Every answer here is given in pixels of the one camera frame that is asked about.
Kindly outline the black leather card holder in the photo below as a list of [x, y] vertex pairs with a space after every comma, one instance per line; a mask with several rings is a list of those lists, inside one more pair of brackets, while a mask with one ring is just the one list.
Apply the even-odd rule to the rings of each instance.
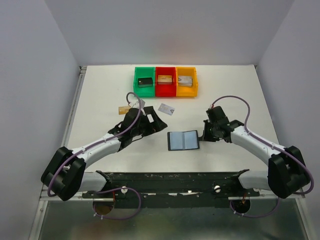
[[170, 131], [167, 133], [167, 147], [169, 151], [187, 151], [200, 148], [197, 130]]

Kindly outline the silver credit card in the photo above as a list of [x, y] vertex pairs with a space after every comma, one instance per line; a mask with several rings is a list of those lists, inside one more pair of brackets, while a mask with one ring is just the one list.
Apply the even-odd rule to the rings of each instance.
[[164, 114], [167, 114], [169, 116], [172, 116], [173, 113], [175, 112], [175, 108], [174, 107], [171, 107], [169, 105], [166, 105], [164, 103], [161, 103], [159, 108], [158, 108], [158, 111], [164, 113]]

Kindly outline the gold VIP card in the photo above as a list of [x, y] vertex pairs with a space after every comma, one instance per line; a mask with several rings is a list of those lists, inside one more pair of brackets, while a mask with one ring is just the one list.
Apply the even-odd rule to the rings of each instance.
[[119, 106], [118, 107], [118, 114], [119, 115], [125, 115], [126, 113], [129, 112], [130, 109], [131, 109], [131, 107], [129, 105]]

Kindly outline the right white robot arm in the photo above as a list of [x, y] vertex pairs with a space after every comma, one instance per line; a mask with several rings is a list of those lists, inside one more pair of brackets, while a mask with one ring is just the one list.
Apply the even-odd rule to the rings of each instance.
[[297, 147], [285, 147], [255, 135], [239, 120], [229, 121], [220, 106], [209, 108], [206, 114], [208, 119], [204, 121], [202, 141], [224, 140], [235, 144], [267, 166], [266, 171], [245, 170], [238, 179], [233, 180], [230, 191], [234, 195], [241, 196], [248, 189], [263, 189], [285, 199], [311, 184], [311, 176]]

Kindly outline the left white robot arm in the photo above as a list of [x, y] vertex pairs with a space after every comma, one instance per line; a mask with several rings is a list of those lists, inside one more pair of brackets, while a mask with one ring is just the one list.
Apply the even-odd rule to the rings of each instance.
[[40, 178], [48, 188], [48, 196], [58, 196], [62, 201], [67, 201], [78, 192], [95, 192], [101, 198], [107, 197], [111, 191], [108, 177], [99, 171], [87, 173], [85, 170], [102, 158], [129, 146], [134, 137], [147, 137], [167, 126], [153, 106], [142, 110], [131, 108], [123, 121], [97, 141], [74, 149], [60, 147]]

